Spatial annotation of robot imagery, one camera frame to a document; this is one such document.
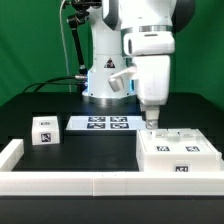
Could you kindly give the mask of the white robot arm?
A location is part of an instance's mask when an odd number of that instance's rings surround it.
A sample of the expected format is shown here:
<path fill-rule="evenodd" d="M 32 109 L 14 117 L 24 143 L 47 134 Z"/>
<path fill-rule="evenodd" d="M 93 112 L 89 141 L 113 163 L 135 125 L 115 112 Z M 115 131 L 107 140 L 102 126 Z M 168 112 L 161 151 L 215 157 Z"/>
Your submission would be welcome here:
<path fill-rule="evenodd" d="M 158 127 L 167 102 L 173 34 L 195 13 L 196 0 L 99 0 L 89 9 L 93 65 L 84 96 L 102 103 L 140 101 L 146 127 Z"/>

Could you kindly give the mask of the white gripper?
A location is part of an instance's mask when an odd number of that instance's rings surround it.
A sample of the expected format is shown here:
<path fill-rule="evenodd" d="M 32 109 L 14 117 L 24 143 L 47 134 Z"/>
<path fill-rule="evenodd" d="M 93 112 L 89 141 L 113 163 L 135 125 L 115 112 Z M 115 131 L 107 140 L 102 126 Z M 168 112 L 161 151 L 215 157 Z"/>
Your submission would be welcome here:
<path fill-rule="evenodd" d="M 170 31 L 127 33 L 123 37 L 124 53 L 136 67 L 136 94 L 141 101 L 142 119 L 148 129 L 158 127 L 159 108 L 167 102 L 171 59 L 175 41 Z"/>

